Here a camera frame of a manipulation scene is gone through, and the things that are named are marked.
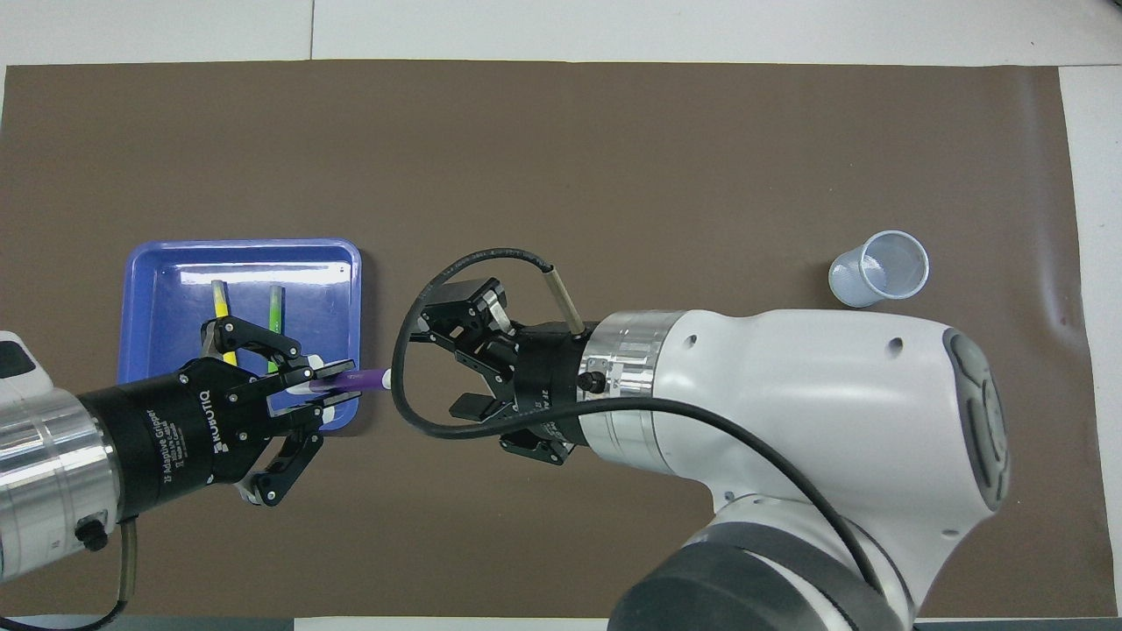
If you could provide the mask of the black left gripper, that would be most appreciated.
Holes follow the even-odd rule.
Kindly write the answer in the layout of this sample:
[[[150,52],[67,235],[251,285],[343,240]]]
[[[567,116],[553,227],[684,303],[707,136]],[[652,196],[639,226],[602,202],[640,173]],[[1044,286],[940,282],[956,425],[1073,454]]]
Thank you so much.
[[[238,349],[273,362],[276,371],[259,376],[222,359]],[[321,393],[270,419],[265,397],[335,377],[356,364],[314,367],[295,339],[234,316],[202,324],[202,356],[219,368],[172,372],[79,396],[113,448],[123,519],[209,485],[240,481],[245,502],[278,506],[323,447],[323,427],[333,421],[334,408],[360,397]],[[270,420],[278,428],[267,435]],[[275,438],[283,439],[280,451],[264,470],[250,470]]]

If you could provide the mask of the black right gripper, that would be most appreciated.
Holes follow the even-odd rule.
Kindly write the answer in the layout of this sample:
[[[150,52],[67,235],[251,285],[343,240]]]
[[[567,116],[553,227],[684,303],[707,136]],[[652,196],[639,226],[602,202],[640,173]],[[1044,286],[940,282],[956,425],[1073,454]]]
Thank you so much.
[[[577,377],[586,339],[573,338],[562,321],[517,326],[511,320],[508,298],[496,277],[461,280],[438,285],[422,300],[419,340],[448,351],[476,355],[490,341],[490,353],[508,369],[519,412],[577,402]],[[489,395],[462,393],[450,406],[457,419],[493,423],[517,415],[515,404]],[[526,428],[500,435],[502,450],[546,464],[564,464],[572,443]]]

